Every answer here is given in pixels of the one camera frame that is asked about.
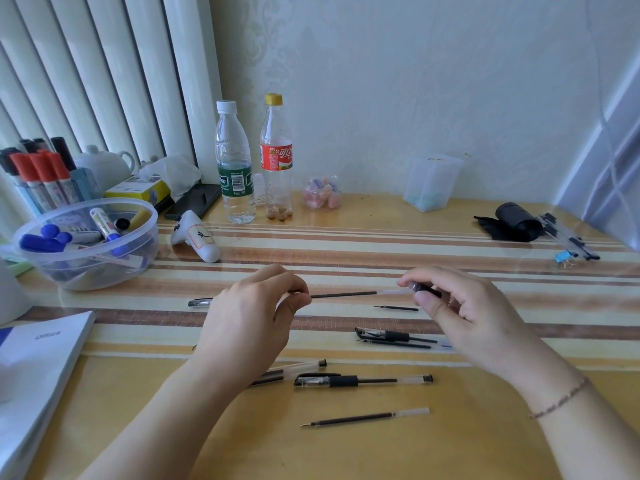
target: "forearm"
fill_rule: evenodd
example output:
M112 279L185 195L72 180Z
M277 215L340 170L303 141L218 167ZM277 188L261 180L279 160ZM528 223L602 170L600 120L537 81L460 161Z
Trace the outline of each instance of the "forearm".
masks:
M233 387L185 363L83 473L81 479L187 478Z
M545 354L514 386L532 412L556 404L583 379L557 354ZM640 478L640 438L590 384L538 419L565 480Z

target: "plastic bottle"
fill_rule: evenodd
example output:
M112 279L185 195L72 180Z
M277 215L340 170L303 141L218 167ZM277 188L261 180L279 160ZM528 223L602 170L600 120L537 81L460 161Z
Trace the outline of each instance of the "plastic bottle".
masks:
M281 94L264 97L267 114L260 130L260 163L267 193L267 217L283 221L293 215L291 132L284 118Z
M235 101L217 101L220 120L216 128L218 174L229 222L246 224L255 218L251 150L236 116Z

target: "beaded bracelet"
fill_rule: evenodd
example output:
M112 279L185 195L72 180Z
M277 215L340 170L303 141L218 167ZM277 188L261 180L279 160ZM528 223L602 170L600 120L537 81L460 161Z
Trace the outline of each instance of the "beaded bracelet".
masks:
M591 383L591 381L589 380L589 378L588 377L584 377L580 381L580 384L578 384L576 387L571 389L571 391L569 391L569 394L565 395L562 399L560 399L560 401L558 401L553 406L545 409L544 411L540 411L539 413L536 413L536 414L530 414L529 415L529 419L540 419L540 418L542 418L542 416L546 416L548 414L551 414L556 409L558 409L560 406L562 406L563 404L569 402L569 400L571 400L572 397L574 397L576 394L578 394L582 389L584 389L585 386L587 386L587 384L590 384L590 383Z

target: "yellow tissue box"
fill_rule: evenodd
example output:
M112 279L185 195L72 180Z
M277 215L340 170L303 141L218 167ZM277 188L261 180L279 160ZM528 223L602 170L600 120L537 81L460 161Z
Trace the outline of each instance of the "yellow tissue box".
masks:
M144 182L137 176L130 177L104 193L105 197L139 198L155 205L171 193L169 187L158 176Z

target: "black phone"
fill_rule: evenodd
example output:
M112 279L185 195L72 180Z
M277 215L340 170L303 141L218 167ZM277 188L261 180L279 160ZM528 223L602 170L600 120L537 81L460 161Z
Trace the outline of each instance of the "black phone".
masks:
M221 193L220 185L195 184L166 211L164 218L176 221L182 217L185 210L192 210L202 218L220 198Z

